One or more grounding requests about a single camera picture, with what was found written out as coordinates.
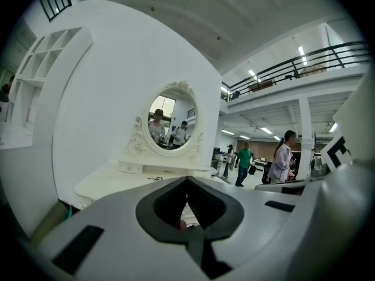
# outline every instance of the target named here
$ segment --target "black slot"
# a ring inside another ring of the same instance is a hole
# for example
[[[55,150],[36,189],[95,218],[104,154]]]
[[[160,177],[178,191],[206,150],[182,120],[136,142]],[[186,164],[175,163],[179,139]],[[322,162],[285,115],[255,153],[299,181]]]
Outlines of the black slot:
[[[53,263],[63,271],[73,275],[103,232],[104,229],[102,228],[86,226],[85,229],[55,257]]]
[[[267,201],[265,203],[265,205],[270,206],[272,208],[282,210],[282,211],[287,211],[289,213],[291,213],[293,211],[294,207],[295,207],[294,205],[280,203],[280,202],[276,202],[276,201]]]

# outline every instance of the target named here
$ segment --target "white column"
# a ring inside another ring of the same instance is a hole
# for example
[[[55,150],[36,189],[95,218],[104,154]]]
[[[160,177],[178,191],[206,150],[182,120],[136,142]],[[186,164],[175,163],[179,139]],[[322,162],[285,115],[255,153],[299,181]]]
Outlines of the white column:
[[[221,130],[223,129],[223,121],[219,118],[217,120],[217,129],[216,129],[216,137],[215,137],[215,148],[220,147],[220,142],[221,142]]]
[[[304,139],[312,139],[312,126],[311,126],[311,116],[310,107],[307,98],[299,99],[299,108],[301,110],[301,123],[302,123],[302,142]],[[301,144],[301,160],[299,161],[299,169],[297,180],[307,178],[311,154],[313,150],[304,149],[303,144]]]

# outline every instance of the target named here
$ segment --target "fluorescent light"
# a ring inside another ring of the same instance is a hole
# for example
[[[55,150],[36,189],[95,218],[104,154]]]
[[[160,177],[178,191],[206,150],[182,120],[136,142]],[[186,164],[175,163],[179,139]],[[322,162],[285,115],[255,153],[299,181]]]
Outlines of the fluorescent light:
[[[224,132],[224,133],[230,134],[230,135],[234,135],[234,133],[226,131],[226,130],[221,130],[221,131]]]
[[[272,132],[269,131],[266,127],[261,127],[260,129],[262,129],[264,132],[266,132],[268,134],[272,134]]]
[[[302,48],[302,46],[299,46],[298,50],[300,55],[305,55],[304,48]]]
[[[230,94],[230,91],[227,90],[225,87],[220,87],[220,88],[221,88],[221,90],[222,90],[223,92]]]
[[[329,132],[333,132],[333,131],[335,131],[335,129],[337,128],[337,124],[336,123],[334,123],[333,124],[333,126],[332,126],[332,128],[330,129],[330,131]]]

